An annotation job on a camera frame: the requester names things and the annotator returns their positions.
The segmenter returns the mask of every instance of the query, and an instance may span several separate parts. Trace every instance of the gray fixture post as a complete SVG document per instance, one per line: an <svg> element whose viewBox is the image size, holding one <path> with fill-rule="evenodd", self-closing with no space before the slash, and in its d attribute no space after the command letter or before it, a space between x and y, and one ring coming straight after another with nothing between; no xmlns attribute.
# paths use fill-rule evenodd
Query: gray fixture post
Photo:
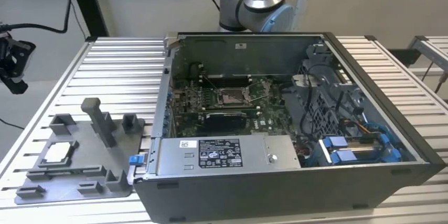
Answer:
<svg viewBox="0 0 448 224"><path fill-rule="evenodd" d="M112 131L109 129L109 125L105 122L104 115L100 110L101 101L98 98L85 98L81 104L81 110L88 113L92 123L93 129L96 129L97 134L102 140L105 147L113 147L116 145L114 138L112 136Z"/></svg>

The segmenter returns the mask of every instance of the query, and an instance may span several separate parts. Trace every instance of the motherboard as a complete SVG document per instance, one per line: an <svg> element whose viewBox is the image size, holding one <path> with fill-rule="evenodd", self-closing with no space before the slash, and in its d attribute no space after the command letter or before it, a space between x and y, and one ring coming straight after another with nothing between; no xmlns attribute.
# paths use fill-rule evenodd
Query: motherboard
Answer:
<svg viewBox="0 0 448 224"><path fill-rule="evenodd" d="M285 84L272 77L250 76L177 80L172 104L176 136L294 135L281 96Z"/></svg>

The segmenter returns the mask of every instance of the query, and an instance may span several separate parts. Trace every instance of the white wall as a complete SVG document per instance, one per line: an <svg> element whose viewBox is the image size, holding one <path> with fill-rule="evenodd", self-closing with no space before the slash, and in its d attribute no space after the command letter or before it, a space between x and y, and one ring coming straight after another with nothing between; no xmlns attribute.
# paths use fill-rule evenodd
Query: white wall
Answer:
<svg viewBox="0 0 448 224"><path fill-rule="evenodd" d="M297 0L286 0L296 6ZM210 0L98 0L112 36L164 36L168 31L216 31Z"/></svg>
<svg viewBox="0 0 448 224"><path fill-rule="evenodd" d="M309 0L301 31L374 35L406 47L414 35L448 35L446 0Z"/></svg>
<svg viewBox="0 0 448 224"><path fill-rule="evenodd" d="M66 0L0 0L0 20L5 24L37 23L61 29L65 4ZM56 80L65 71L84 41L73 13L68 25L68 32L62 35L37 29L17 29L10 33L16 40L29 41L37 46L25 82Z"/></svg>

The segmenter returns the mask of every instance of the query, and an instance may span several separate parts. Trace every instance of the aluminum extrusion table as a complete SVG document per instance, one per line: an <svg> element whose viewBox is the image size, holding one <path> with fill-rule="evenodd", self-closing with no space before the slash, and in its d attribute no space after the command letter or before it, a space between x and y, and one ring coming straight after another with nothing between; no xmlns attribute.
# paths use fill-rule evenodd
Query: aluminum extrusion table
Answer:
<svg viewBox="0 0 448 224"><path fill-rule="evenodd" d="M422 85L376 40L338 37L370 78L448 162L448 106ZM126 198L14 204L16 188L25 180L50 135L54 114L70 113L89 120L80 110L85 97L101 99L101 110L113 119L136 113L145 119L141 152L149 149L164 62L162 39L98 38L86 42L37 110L5 159L0 163L0 222L24 223L148 223L136 193ZM421 186L400 189L374 209L306 214L213 223L426 223L448 220L448 168Z"/></svg>

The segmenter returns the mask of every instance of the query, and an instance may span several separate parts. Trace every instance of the white label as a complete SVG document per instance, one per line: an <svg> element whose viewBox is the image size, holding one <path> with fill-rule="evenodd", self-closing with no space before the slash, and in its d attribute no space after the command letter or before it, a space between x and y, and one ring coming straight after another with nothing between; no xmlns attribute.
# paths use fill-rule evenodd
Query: white label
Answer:
<svg viewBox="0 0 448 224"><path fill-rule="evenodd" d="M178 147L180 148L196 148L197 141L196 140L181 140Z"/></svg>
<svg viewBox="0 0 448 224"><path fill-rule="evenodd" d="M246 48L246 44L245 43L236 43L234 44L234 49L245 49Z"/></svg>

